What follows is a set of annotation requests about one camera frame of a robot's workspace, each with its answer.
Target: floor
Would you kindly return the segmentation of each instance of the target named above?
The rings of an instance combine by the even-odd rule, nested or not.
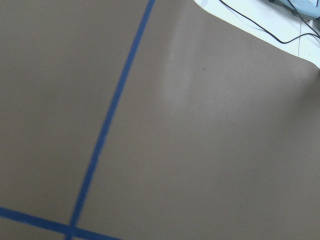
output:
[[[121,77],[151,2],[0,2],[0,239],[318,240],[319,69],[156,0]]]

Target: white surface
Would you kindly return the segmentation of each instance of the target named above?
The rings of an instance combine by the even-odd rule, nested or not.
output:
[[[219,0],[195,0],[208,13],[246,31],[273,46],[314,63],[320,68],[320,44],[312,36],[304,36],[288,44],[277,42],[255,24],[224,6]],[[251,18],[280,40],[289,41],[301,33],[311,30],[289,9],[269,2],[269,0],[224,0],[226,4]]]

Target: blue painter's tape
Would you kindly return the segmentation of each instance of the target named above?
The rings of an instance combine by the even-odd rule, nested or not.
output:
[[[111,104],[109,106],[108,112],[106,114],[105,120],[103,122],[99,137],[97,139],[95,148],[93,150],[93,154],[89,163],[89,166],[87,168],[84,180],[82,182],[82,186],[78,195],[78,198],[76,200],[76,204],[72,213],[72,217],[70,219],[70,227],[74,229],[77,226],[80,214],[82,212],[88,190],[90,188],[90,184],[94,175],[94,172],[97,167],[97,163],[99,160],[100,153],[104,147],[109,128],[111,125],[111,122],[113,120],[113,117],[115,115],[121,94],[123,92],[125,83],[127,81],[129,71],[131,69],[132,63],[134,61],[135,55],[138,50],[139,43],[141,41],[142,35],[144,33],[144,30],[146,28],[149,16],[151,14],[152,8],[154,6],[155,0],[149,0],[147,3],[147,6],[145,8],[144,14],[142,16],[141,22],[139,24],[138,30],[136,32],[136,35],[134,37],[133,43],[131,45],[131,49],[129,51],[129,54],[127,56],[127,59],[125,61],[124,67],[122,69],[118,84],[116,86],[115,92],[113,94]],[[67,235],[65,237],[65,240],[71,240],[72,235]]]
[[[68,225],[49,221],[40,217],[32,216],[22,212],[10,210],[4,207],[0,207],[0,217],[17,221],[23,224],[29,224],[34,227],[50,230],[53,232],[70,235],[73,234],[77,238],[87,239],[87,240],[120,240],[115,237],[102,235],[92,231],[87,231],[80,228],[71,228]]]

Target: black cable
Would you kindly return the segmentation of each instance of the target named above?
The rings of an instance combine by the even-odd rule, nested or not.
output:
[[[317,31],[314,30],[314,29],[303,19],[303,17],[300,15],[300,13],[299,13],[298,10],[296,9],[296,7],[292,4],[292,2],[291,2],[290,0],[287,0],[287,1],[288,1],[288,3],[291,5],[291,7],[293,7],[295,13],[298,14],[298,16],[300,17],[300,19],[305,23],[305,25],[307,25],[308,28],[310,28],[312,31],[314,31],[315,34],[320,38],[319,33],[317,33]]]
[[[220,1],[223,5],[225,5],[225,6],[228,7],[229,9],[231,9],[232,11],[236,12],[237,14],[241,15],[241,16],[244,17],[245,19],[248,19],[249,21],[251,21],[252,23],[254,23],[255,25],[257,25],[259,28],[261,28],[262,30],[264,30],[267,34],[269,34],[271,37],[273,37],[275,40],[277,40],[277,41],[278,41],[279,43],[281,43],[281,44],[291,43],[291,42],[293,42],[294,40],[297,40],[297,39],[299,39],[299,38],[301,38],[301,37],[303,37],[303,36],[306,36],[306,35],[314,36],[314,37],[320,39],[320,36],[308,32],[308,33],[304,33],[304,34],[302,34],[302,35],[299,35],[299,36],[291,39],[290,41],[281,41],[279,38],[277,38],[275,35],[273,35],[271,32],[269,32],[269,31],[268,31],[267,29],[265,29],[263,26],[259,25],[258,23],[256,23],[256,22],[253,21],[252,19],[250,19],[249,17],[243,15],[241,12],[238,12],[237,10],[235,10],[234,8],[232,8],[231,6],[229,6],[228,4],[226,4],[224,1],[222,1],[222,0],[219,0],[219,1]]]

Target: electronic device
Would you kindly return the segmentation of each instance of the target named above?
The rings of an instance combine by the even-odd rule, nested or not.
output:
[[[287,8],[294,10],[288,0],[269,0],[272,3],[286,6]],[[320,18],[320,0],[290,0],[294,5],[298,13],[307,20],[316,20]]]

